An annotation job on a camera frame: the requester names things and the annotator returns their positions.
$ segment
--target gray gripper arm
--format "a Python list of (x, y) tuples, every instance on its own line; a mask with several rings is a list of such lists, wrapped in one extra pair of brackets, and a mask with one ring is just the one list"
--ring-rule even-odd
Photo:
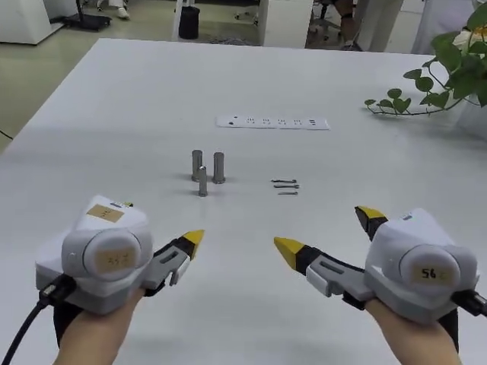
[(327, 254), (318, 256), (306, 269), (306, 279), (326, 297), (343, 295), (364, 303), (375, 297), (364, 283), (364, 270)]
[(141, 287), (156, 290), (170, 274), (172, 276), (169, 285), (175, 285), (188, 269), (189, 263), (190, 258), (184, 251), (171, 246), (151, 260)]

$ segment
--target yellow finger tip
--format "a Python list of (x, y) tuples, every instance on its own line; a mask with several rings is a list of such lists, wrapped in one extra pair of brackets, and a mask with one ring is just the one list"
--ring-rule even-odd
[(203, 236), (205, 236), (204, 230), (192, 230), (183, 235), (184, 238), (189, 240), (194, 246), (193, 253), (189, 257), (190, 259), (194, 259), (196, 255), (196, 251), (198, 250), (199, 243), (203, 240)]
[(381, 211), (378, 211), (377, 209), (366, 207), (364, 205), (356, 206), (355, 210), (360, 211), (361, 213), (364, 213), (368, 219), (385, 217), (385, 215)]
[(274, 244), (288, 265), (296, 270), (296, 254), (304, 247), (304, 244), (283, 237), (274, 237)]
[(199, 245), (199, 243), (203, 240), (203, 236), (205, 236), (204, 230), (192, 230), (184, 234), (183, 237), (193, 242), (195, 245)]

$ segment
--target number label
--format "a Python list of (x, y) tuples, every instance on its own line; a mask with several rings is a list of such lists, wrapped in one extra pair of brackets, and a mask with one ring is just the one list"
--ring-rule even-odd
[(116, 223), (124, 215), (123, 211), (117, 211), (99, 204), (92, 207), (86, 214), (112, 223)]
[(97, 270), (101, 274), (135, 267), (135, 250), (133, 247), (125, 249), (106, 249), (96, 253)]
[(419, 284), (452, 285), (453, 277), (449, 268), (438, 266), (416, 266), (413, 281)]

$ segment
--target floor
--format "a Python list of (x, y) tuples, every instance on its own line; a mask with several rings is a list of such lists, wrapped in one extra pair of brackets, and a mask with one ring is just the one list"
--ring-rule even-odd
[[(234, 19), (238, 8), (207, 4), (198, 7), (201, 9), (200, 41), (236, 37), (257, 42), (252, 19)], [(101, 33), (61, 29), (39, 46), (0, 44), (0, 129), (14, 137), (98, 38), (169, 40), (173, 9), (174, 2), (132, 0), (132, 20), (115, 19)], [(401, 12), (387, 51), (408, 53), (419, 20), (418, 14)], [(7, 138), (0, 136), (0, 151), (8, 143)]]

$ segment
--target power strip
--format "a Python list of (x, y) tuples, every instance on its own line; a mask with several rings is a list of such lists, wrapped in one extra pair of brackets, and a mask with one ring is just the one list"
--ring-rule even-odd
[(270, 118), (253, 116), (219, 116), (218, 127), (225, 128), (265, 128), (265, 129), (308, 129), (314, 131), (329, 130), (324, 118)]

